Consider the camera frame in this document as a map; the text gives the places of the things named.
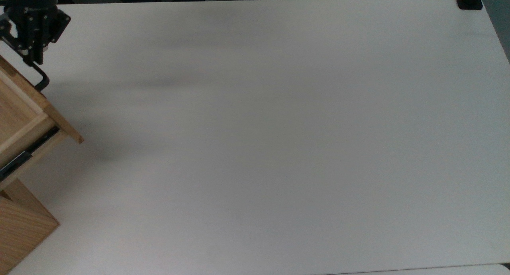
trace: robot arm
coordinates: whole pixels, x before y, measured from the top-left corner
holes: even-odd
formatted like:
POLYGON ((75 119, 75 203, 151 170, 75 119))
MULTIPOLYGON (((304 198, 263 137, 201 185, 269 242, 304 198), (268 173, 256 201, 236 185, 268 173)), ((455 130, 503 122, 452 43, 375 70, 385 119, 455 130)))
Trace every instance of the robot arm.
POLYGON ((6 0, 0 16, 0 38, 43 76, 36 85, 39 91, 49 80, 35 63, 43 63, 43 52, 50 42, 58 41, 69 21, 71 18, 57 9, 57 0, 6 0), (17 37, 11 35, 11 23, 16 26, 17 37))

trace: tabletop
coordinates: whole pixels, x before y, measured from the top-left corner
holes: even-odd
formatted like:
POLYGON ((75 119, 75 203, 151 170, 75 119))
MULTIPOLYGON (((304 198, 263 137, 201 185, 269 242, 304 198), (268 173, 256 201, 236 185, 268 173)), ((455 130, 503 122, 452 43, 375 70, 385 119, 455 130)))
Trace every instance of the tabletop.
POLYGON ((60 8, 72 21, 45 54, 44 93, 86 141, 22 178, 61 226, 13 275, 510 261, 510 65, 485 10, 60 8))

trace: table surface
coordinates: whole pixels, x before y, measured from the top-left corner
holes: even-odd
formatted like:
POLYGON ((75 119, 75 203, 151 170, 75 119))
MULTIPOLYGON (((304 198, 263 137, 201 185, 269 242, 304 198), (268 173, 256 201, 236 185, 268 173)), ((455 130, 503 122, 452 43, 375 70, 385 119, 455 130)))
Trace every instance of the table surface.
POLYGON ((45 94, 86 141, 23 178, 62 225, 13 275, 510 261, 510 66, 485 10, 61 8, 45 94))

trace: wooden cabinet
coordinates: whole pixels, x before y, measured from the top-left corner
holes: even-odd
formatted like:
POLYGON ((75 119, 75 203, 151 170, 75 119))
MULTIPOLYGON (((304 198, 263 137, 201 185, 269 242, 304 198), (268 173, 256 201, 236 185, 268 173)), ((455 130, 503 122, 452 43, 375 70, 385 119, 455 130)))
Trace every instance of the wooden cabinet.
POLYGON ((58 226, 18 177, 67 136, 83 141, 49 101, 0 57, 0 274, 58 226))

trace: open drawer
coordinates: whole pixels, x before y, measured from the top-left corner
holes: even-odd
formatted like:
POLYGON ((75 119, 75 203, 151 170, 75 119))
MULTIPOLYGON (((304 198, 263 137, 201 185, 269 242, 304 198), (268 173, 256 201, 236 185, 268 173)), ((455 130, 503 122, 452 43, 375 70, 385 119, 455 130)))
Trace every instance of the open drawer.
POLYGON ((0 191, 66 136, 81 135, 0 56, 0 191))

